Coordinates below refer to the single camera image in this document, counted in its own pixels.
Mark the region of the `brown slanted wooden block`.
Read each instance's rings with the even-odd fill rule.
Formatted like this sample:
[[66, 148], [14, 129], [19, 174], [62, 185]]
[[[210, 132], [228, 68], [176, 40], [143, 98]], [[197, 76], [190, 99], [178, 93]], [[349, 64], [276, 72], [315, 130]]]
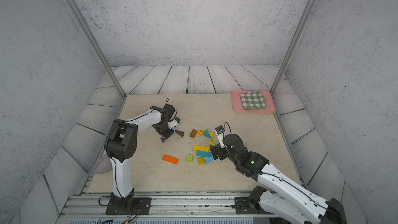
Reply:
[[182, 138], [184, 137], [184, 132], [182, 132], [182, 131], [176, 130], [175, 133], [178, 134]]

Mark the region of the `orange long wooden block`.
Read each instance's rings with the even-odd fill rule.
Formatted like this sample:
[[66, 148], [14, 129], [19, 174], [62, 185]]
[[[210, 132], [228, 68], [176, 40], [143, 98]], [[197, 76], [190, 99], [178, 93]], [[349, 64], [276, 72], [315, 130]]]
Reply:
[[175, 158], [175, 157], [172, 157], [172, 156], [169, 156], [169, 155], [164, 155], [162, 160], [166, 161], [166, 162], [169, 162], [169, 163], [172, 163], [172, 164], [178, 164], [178, 161], [179, 161], [178, 158]]

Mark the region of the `light blue triangle block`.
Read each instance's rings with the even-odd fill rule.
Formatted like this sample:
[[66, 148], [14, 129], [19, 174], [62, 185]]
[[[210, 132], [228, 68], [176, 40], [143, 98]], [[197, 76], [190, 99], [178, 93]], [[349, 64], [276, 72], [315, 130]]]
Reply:
[[213, 161], [213, 160], [214, 160], [213, 157], [206, 157], [205, 164], [208, 164], [208, 163], [210, 163], [210, 162]]

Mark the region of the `brown small wooden block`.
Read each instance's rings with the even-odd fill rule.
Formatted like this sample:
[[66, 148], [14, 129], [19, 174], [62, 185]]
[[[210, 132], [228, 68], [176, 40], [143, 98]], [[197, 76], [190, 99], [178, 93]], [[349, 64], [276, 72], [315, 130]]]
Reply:
[[195, 138], [196, 134], [197, 134], [197, 130], [196, 130], [196, 129], [193, 129], [193, 130], [191, 131], [191, 133], [190, 133], [190, 137], [191, 137], [191, 138]]

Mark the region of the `green small cube block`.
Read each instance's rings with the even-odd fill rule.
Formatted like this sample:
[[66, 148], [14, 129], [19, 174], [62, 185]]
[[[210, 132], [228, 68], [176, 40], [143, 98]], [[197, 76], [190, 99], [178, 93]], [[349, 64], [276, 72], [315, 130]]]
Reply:
[[186, 156], [187, 162], [192, 162], [193, 161], [193, 156], [192, 155], [187, 155]]

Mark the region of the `yellow long wooden block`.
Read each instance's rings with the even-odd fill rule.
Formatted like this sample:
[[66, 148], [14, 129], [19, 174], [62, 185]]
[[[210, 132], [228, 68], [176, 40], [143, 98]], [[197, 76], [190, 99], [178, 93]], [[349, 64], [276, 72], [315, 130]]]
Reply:
[[194, 151], [203, 151], [203, 152], [209, 152], [210, 148], [206, 146], [200, 146], [200, 145], [194, 145], [193, 148]]

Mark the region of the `teal long wooden block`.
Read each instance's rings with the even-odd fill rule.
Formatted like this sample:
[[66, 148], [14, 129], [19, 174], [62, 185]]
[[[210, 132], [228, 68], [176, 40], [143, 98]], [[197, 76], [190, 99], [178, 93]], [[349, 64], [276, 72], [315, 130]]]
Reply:
[[200, 150], [197, 151], [196, 155], [197, 155], [198, 157], [212, 157], [211, 152], [200, 151]]

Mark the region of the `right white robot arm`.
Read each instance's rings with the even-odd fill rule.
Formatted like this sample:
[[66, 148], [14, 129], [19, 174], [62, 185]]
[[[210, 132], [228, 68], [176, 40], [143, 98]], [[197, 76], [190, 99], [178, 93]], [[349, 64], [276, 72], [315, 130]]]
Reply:
[[292, 224], [345, 224], [343, 204], [310, 192], [290, 179], [268, 159], [249, 151], [236, 134], [219, 133], [219, 143], [210, 146], [214, 159], [228, 158], [236, 170], [259, 185], [247, 198], [255, 214], [272, 213]]

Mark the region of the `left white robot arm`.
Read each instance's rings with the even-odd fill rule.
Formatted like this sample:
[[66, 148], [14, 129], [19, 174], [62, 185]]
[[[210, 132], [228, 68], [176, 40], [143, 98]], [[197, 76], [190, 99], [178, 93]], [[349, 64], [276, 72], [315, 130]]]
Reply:
[[152, 106], [147, 112], [128, 120], [114, 120], [104, 148], [113, 166], [113, 196], [126, 199], [132, 192], [130, 159], [137, 150], [138, 134], [153, 127], [161, 138], [170, 138], [179, 124], [172, 105]]

